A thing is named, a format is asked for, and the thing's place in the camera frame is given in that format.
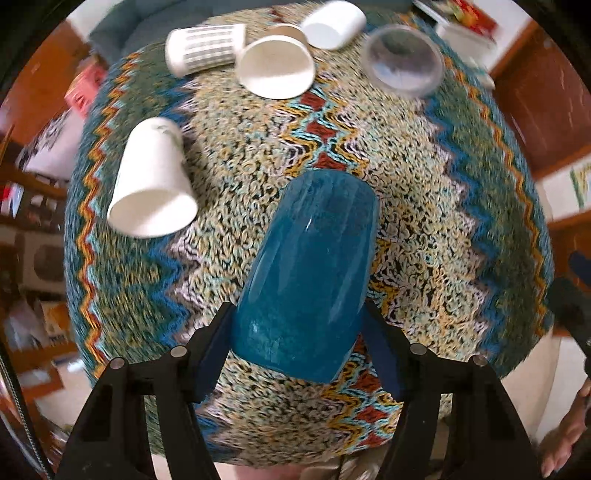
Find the cup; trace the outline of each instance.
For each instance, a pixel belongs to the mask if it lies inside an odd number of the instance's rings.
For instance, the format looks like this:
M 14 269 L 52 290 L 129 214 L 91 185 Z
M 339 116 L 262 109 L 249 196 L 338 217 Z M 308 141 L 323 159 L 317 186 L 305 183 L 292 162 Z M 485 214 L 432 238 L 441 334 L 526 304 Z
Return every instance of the cup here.
M 183 163 L 179 127 L 148 118 L 131 131 L 119 166 L 107 221 L 136 238 L 168 235 L 197 215 L 197 202 Z
M 324 50 L 338 50 L 365 28 L 365 14 L 356 5 L 334 0 L 312 12 L 301 23 L 308 43 Z
M 297 25 L 292 25 L 290 23 L 275 24 L 269 29 L 269 32 L 266 34 L 266 36 L 269 35 L 285 35 L 286 37 L 291 37 L 295 40 L 302 42 L 306 46 L 306 48 L 308 48 L 308 40 L 306 39 L 306 34 Z
M 255 95 L 283 100 L 310 88 L 316 67 L 299 28 L 285 24 L 274 28 L 281 29 L 282 34 L 271 29 L 238 54 L 236 76 Z
M 424 97 L 443 80 L 445 62 L 438 46 L 406 25 L 386 25 L 368 37 L 361 64 L 371 83 L 405 97 Z
M 379 202 L 338 170 L 288 183 L 246 280 L 232 350 L 294 378 L 330 383 L 361 331 Z
M 177 28 L 166 39 L 166 65 L 176 77 L 226 65 L 236 60 L 245 41 L 245 24 Z

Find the transparent plastic container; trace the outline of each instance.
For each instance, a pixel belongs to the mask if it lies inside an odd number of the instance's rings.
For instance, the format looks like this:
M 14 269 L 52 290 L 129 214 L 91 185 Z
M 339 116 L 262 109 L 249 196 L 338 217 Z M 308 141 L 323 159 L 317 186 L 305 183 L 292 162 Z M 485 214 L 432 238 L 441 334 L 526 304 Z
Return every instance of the transparent plastic container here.
M 361 63 L 376 87 L 405 97 L 433 93 L 445 74 L 438 46 L 424 33 L 405 25 L 375 30 L 363 47 Z
M 238 302 L 232 350 L 329 383 L 348 360 L 375 255 L 379 202 L 362 180 L 312 170 L 292 180 Z

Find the white paper cup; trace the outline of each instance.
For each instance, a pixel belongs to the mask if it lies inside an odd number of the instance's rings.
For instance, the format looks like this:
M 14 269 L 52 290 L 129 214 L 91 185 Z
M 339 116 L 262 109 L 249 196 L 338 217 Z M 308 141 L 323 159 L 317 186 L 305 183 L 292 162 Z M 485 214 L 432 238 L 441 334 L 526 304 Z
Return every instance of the white paper cup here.
M 268 35 L 236 59 L 236 76 L 255 95 L 274 100 L 297 97 L 314 83 L 316 67 L 306 45 L 286 35 Z
M 308 39 L 306 39 L 306 34 L 297 25 L 292 25 L 290 23 L 275 24 L 269 29 L 269 32 L 266 34 L 266 36 L 269 35 L 285 35 L 286 37 L 291 37 L 295 40 L 302 42 L 306 46 L 306 48 L 308 48 Z
M 236 60 L 245 41 L 245 24 L 178 28 L 166 39 L 166 65 L 176 77 L 226 65 Z
M 334 0 L 312 12 L 301 23 L 308 43 L 324 50 L 338 50 L 365 28 L 365 14 L 356 5 Z
M 197 202 L 183 170 L 183 137 L 162 117 L 148 118 L 129 135 L 107 221 L 137 238 L 168 235 L 197 215 Z

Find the knit blanket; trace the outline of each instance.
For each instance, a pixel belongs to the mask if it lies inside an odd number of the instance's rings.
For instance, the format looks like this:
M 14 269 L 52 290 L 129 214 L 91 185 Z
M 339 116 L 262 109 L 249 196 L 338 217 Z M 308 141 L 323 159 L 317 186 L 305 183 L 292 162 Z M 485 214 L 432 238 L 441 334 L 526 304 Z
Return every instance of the knit blanket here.
M 316 6 L 239 11 L 208 23 L 246 23 L 259 38 Z M 290 100 L 256 97 L 233 66 L 178 80 L 162 44 L 110 69 L 84 128 L 66 219 L 70 315 L 93 379 L 113 357 L 159 357 L 207 325 L 222 302 L 236 303 L 283 188 L 311 168 L 348 171 L 379 197 L 368 296 L 411 341 L 462 361 L 479 352 L 505 375 L 548 330 L 550 243 L 513 133 L 433 30 L 418 18 L 364 10 L 368 31 L 406 23 L 439 45 L 446 72 L 431 96 L 405 99 L 373 87 L 360 64 L 366 33 L 339 51 L 313 50 L 316 81 Z M 126 139 L 151 116 L 182 126 L 199 212 L 174 235 L 134 239 L 113 231 L 106 211 Z M 161 453 L 155 403 L 146 406 L 152 449 Z M 381 445 L 400 408 L 359 338 L 327 385 L 230 353 L 196 413 L 215 461 L 262 467 Z M 441 414 L 449 408 L 443 397 Z

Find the screw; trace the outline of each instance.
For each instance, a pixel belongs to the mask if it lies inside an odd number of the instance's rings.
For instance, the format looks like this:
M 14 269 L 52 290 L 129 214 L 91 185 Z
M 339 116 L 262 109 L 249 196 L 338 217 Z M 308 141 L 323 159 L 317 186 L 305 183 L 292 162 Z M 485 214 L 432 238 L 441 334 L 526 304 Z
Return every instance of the screw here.
M 427 347 L 424 346 L 422 343 L 414 343 L 410 346 L 411 353 L 415 355 L 424 355 L 427 353 Z
M 113 360 L 111 360 L 109 366 L 113 369 L 113 370 L 118 370 L 120 369 L 122 366 L 125 365 L 125 358 L 121 358 L 120 356 L 117 358 L 114 358 Z
M 172 355 L 175 358 L 181 358 L 185 355 L 185 353 L 187 353 L 187 349 L 182 345 L 177 345 L 170 351 L 170 355 Z
M 488 364 L 488 360 L 482 355 L 474 355 L 472 361 L 479 367 L 485 367 Z

